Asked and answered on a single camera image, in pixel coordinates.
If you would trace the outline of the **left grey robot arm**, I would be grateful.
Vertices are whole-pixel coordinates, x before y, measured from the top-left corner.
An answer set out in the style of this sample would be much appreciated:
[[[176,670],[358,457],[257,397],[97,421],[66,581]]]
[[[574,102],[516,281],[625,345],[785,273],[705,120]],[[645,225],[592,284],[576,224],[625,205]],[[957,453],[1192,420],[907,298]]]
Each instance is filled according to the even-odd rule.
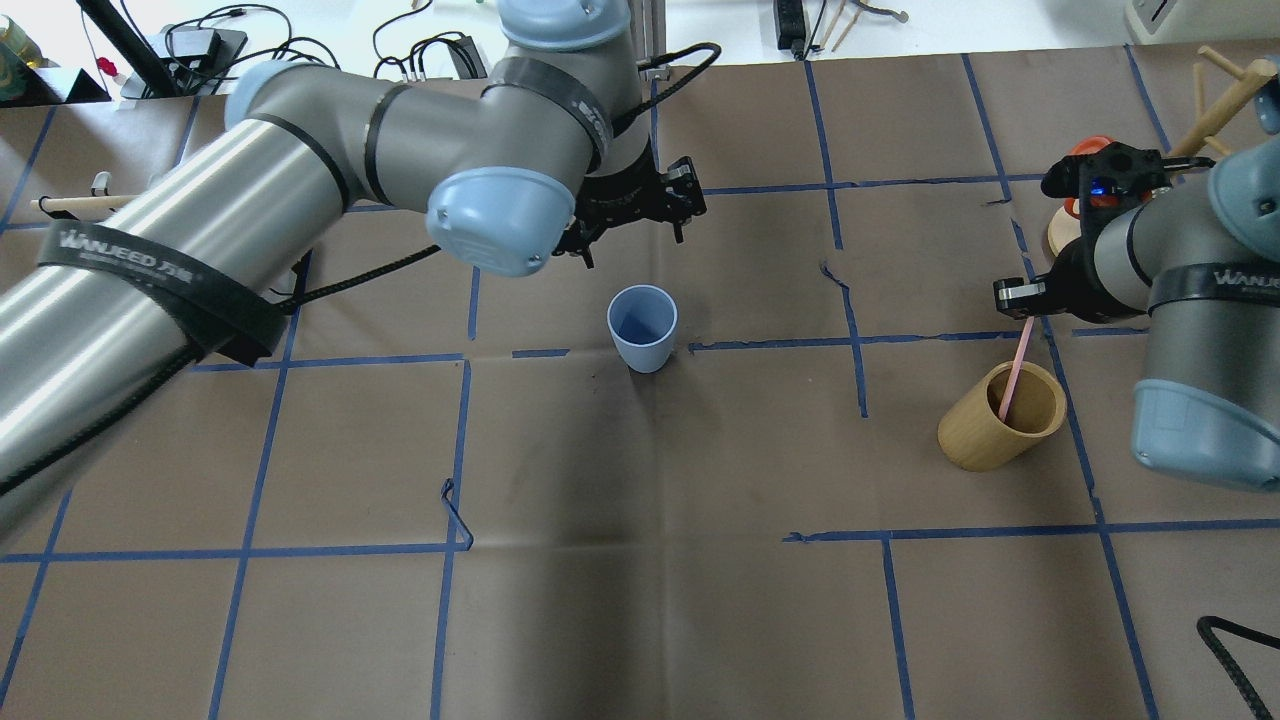
[[[287,309],[268,287],[357,201],[422,213],[435,246],[503,277],[707,210],[690,159],[657,168],[628,3],[497,13],[509,46],[477,97],[265,61],[215,142],[105,222],[50,224],[3,296],[4,544],[178,372],[270,357]]]

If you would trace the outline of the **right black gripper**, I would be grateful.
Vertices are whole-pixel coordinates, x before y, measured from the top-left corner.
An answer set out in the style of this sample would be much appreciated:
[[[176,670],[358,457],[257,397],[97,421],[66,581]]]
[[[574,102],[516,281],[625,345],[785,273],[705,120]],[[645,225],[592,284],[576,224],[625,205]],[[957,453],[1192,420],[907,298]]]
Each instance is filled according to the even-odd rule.
[[[1158,191],[1170,190],[1171,174],[1185,169],[1184,156],[1165,158],[1157,150],[1121,142],[1056,161],[1042,178],[1041,192],[1075,202],[1080,233],[1062,247],[1044,274],[1030,281],[995,281],[996,311],[1019,320],[1069,314],[1089,323],[1115,323],[1146,313],[1146,292],[1139,293],[1134,307],[1105,288],[1094,251],[1112,227],[1119,231],[1120,252],[1129,263],[1129,229],[1117,220],[1132,217]]]

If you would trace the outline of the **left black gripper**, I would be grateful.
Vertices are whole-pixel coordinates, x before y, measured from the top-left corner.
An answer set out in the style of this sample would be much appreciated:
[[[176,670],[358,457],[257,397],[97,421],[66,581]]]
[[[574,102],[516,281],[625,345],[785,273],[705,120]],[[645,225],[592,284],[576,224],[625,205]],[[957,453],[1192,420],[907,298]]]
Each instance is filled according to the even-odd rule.
[[[575,199],[573,215],[556,255],[580,259],[595,268],[593,245],[607,232],[648,220],[672,225],[675,242],[685,242],[685,227],[707,213],[704,190],[690,156],[659,172],[653,155],[604,177],[588,177]]]

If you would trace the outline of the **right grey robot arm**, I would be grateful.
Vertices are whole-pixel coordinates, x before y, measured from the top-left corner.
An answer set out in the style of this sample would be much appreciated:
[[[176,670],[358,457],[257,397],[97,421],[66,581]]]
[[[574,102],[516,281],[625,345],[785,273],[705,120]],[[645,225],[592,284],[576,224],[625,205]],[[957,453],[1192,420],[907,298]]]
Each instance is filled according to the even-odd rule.
[[[1268,136],[1212,160],[1112,141],[1066,155],[1041,181],[1070,199],[1079,236],[1048,272],[1000,279],[995,306],[1025,319],[1149,318],[1132,454],[1206,484],[1279,484],[1277,82],[1254,92]]]

